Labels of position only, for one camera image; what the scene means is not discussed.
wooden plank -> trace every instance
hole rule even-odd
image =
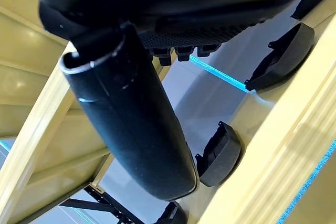
[[[275,223],[333,142],[336,17],[326,21],[330,23],[311,55],[279,87],[284,88],[279,96],[268,100],[267,95],[256,94],[260,103],[271,103],[272,108],[247,141],[241,164],[198,223]],[[276,90],[268,91],[268,96]],[[249,120],[259,123],[258,113]]]
[[[69,44],[66,51],[71,50],[74,48]],[[73,100],[68,82],[55,67],[0,170],[0,223],[6,223],[9,219],[37,160]]]

